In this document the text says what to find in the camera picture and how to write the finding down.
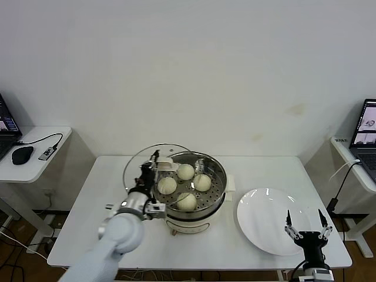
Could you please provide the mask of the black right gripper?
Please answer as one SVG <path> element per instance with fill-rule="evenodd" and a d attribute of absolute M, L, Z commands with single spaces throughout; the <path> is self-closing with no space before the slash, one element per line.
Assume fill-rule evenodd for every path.
<path fill-rule="evenodd" d="M 333 227 L 328 224 L 327 218 L 322 211 L 318 210 L 320 222 L 322 225 L 321 232 L 318 231 L 297 231 L 291 220 L 290 211 L 287 210 L 285 232 L 294 240 L 294 243 L 301 247 L 304 252 L 305 262 L 303 269 L 308 268 L 323 268 L 328 269 L 325 264 L 325 258 L 322 248 L 328 243 L 328 238 L 333 231 Z"/>

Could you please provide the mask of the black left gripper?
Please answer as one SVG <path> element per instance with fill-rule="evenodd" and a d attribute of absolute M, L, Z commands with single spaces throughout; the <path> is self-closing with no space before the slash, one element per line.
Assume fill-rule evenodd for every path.
<path fill-rule="evenodd" d="M 141 166 L 141 175 L 135 179 L 136 186 L 134 190 L 143 194 L 151 194 L 155 183 L 159 181 L 160 172 L 157 169 L 157 161 L 160 156 L 160 150 L 157 149 L 150 156 L 149 160 Z"/>

